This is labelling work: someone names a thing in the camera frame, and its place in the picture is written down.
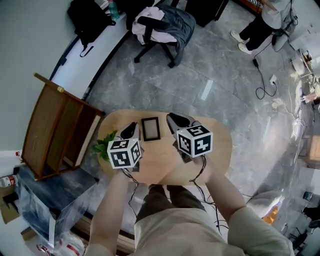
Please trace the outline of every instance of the black picture frame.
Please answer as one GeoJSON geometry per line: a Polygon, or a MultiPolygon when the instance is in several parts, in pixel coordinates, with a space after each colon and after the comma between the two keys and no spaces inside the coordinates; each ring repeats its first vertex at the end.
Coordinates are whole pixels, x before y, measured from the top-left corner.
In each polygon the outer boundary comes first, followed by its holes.
{"type": "Polygon", "coordinates": [[[141,119],[141,124],[142,124],[142,132],[143,132],[143,141],[150,142],[150,141],[156,141],[156,140],[160,140],[161,139],[158,117],[143,118],[143,119],[141,119]],[[147,138],[146,137],[145,121],[150,121],[150,120],[155,120],[156,131],[158,133],[157,137],[153,137],[153,138],[147,138]]]}

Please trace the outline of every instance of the orange object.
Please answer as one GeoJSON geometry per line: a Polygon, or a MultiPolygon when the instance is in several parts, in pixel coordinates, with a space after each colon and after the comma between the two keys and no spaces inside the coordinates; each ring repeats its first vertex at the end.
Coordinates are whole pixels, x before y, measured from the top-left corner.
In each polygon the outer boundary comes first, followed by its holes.
{"type": "Polygon", "coordinates": [[[274,206],[271,211],[269,212],[268,215],[264,216],[262,219],[264,220],[264,222],[268,223],[268,224],[272,224],[276,217],[277,217],[277,213],[278,213],[278,206],[274,206]]]}

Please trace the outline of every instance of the white pillow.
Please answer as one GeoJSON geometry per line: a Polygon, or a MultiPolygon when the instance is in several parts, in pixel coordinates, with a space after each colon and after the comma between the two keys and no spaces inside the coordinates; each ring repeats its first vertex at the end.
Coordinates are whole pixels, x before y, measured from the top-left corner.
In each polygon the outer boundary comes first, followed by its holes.
{"type": "Polygon", "coordinates": [[[263,218],[282,200],[281,192],[268,191],[257,194],[246,203],[246,206],[250,207],[260,218],[263,218]]]}

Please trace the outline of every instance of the forearm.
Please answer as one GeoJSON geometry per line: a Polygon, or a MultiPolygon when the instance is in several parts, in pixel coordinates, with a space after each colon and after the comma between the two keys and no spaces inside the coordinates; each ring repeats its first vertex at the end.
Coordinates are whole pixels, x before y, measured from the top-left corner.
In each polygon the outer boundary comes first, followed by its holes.
{"type": "Polygon", "coordinates": [[[205,182],[210,195],[222,214],[229,222],[231,216],[239,209],[246,206],[243,196],[239,190],[222,174],[220,174],[210,159],[207,159],[206,168],[210,175],[205,182]]]}
{"type": "Polygon", "coordinates": [[[122,171],[112,178],[91,222],[90,244],[101,244],[112,253],[117,250],[117,238],[121,229],[129,178],[122,171]]]}
{"type": "Polygon", "coordinates": [[[277,11],[277,9],[272,5],[272,3],[269,0],[261,0],[261,3],[263,5],[268,6],[269,8],[271,8],[274,11],[277,11]]]}

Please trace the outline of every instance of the white wall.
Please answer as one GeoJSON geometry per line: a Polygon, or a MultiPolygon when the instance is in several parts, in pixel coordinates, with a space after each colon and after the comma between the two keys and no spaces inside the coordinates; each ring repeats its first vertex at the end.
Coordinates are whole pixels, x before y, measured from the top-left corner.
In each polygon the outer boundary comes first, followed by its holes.
{"type": "Polygon", "coordinates": [[[312,187],[312,192],[314,194],[320,195],[320,170],[314,170],[310,186],[312,187]]]}
{"type": "Polygon", "coordinates": [[[43,83],[75,37],[71,0],[0,0],[0,151],[20,150],[43,83]]]}
{"type": "Polygon", "coordinates": [[[318,46],[320,32],[320,7],[315,0],[293,0],[293,8],[298,16],[298,25],[294,33],[290,36],[290,41],[295,41],[297,48],[306,47],[313,57],[320,56],[320,47],[318,46]],[[312,39],[313,42],[306,45],[305,40],[299,40],[302,35],[308,35],[306,41],[312,39]]]}
{"type": "MultiPolygon", "coordinates": [[[[15,157],[15,152],[0,151],[0,177],[13,173],[13,168],[19,165],[19,159],[15,157]]],[[[0,252],[4,256],[31,256],[34,255],[21,236],[29,225],[18,217],[8,224],[5,224],[0,214],[0,252]]]]}

